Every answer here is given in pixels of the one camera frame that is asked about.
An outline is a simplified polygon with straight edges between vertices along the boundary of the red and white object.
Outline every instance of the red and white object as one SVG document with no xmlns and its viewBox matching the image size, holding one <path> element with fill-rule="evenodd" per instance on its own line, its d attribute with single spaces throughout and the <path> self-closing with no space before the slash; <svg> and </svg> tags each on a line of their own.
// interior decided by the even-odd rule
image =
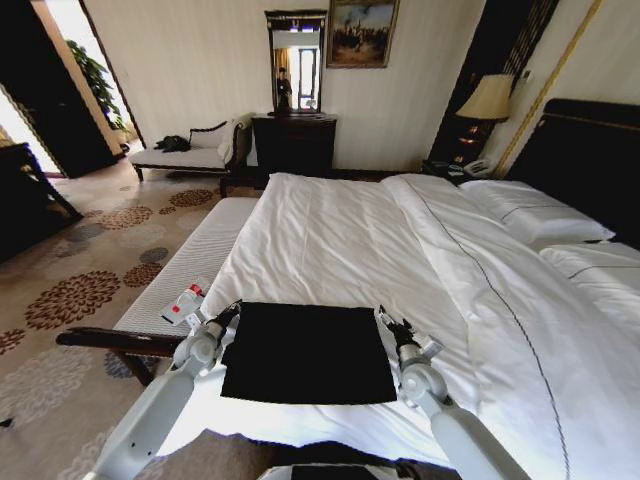
<svg viewBox="0 0 640 480">
<path fill-rule="evenodd" d="M 160 317 L 172 325 L 180 325 L 185 320 L 193 318 L 202 305 L 208 286 L 209 281 L 206 278 L 198 277 L 176 300 L 162 309 Z"/>
</svg>

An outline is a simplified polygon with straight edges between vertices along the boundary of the pillow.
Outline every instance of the pillow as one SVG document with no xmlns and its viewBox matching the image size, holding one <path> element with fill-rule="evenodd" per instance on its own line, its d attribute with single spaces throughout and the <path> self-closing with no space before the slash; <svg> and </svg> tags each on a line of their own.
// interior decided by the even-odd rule
<svg viewBox="0 0 640 480">
<path fill-rule="evenodd" d="M 522 182 L 475 180 L 459 186 L 467 198 L 535 249 L 558 243 L 607 240 L 615 235 L 595 220 Z"/>
<path fill-rule="evenodd" d="M 196 130 L 191 130 L 189 144 L 192 147 L 199 148 L 218 148 L 224 138 L 224 126 L 213 128 L 215 128 L 215 130 L 209 130 L 208 132 L 198 132 Z"/>
<path fill-rule="evenodd" d="M 233 157 L 233 132 L 236 129 L 236 121 L 230 120 L 225 123 L 222 130 L 222 142 L 218 146 L 218 155 L 224 160 L 225 165 L 231 161 Z"/>
<path fill-rule="evenodd" d="M 610 319 L 640 336 L 640 252 L 621 243 L 554 245 L 540 255 Z"/>
</svg>

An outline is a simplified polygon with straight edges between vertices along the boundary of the headboard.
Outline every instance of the headboard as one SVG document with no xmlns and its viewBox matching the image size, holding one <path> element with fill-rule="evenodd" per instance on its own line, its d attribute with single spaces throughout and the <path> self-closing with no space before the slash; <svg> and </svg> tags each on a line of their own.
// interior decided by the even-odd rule
<svg viewBox="0 0 640 480">
<path fill-rule="evenodd" d="M 571 205 L 640 249 L 640 105 L 550 100 L 506 179 Z"/>
</svg>

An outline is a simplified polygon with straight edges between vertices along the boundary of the green leaves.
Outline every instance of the green leaves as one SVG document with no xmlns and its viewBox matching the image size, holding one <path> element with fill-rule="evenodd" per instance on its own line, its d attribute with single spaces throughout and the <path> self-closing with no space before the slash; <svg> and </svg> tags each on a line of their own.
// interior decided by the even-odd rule
<svg viewBox="0 0 640 480">
<path fill-rule="evenodd" d="M 114 105 L 113 96 L 109 92 L 113 87 L 102 76 L 103 73 L 107 73 L 107 69 L 87 55 L 87 50 L 73 40 L 67 40 L 67 45 L 73 53 L 82 75 L 87 80 L 93 96 L 96 97 L 102 113 L 109 122 L 109 126 L 112 129 L 125 130 L 120 109 Z M 115 120 L 109 118 L 109 113 L 115 116 Z"/>
</svg>

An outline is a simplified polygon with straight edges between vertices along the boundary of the dresser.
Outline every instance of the dresser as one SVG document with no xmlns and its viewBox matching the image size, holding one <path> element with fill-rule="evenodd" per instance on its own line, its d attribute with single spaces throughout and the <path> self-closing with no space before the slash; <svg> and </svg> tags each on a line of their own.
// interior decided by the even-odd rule
<svg viewBox="0 0 640 480">
<path fill-rule="evenodd" d="M 336 123 L 324 114 L 253 117 L 258 165 L 269 173 L 329 176 Z"/>
</svg>

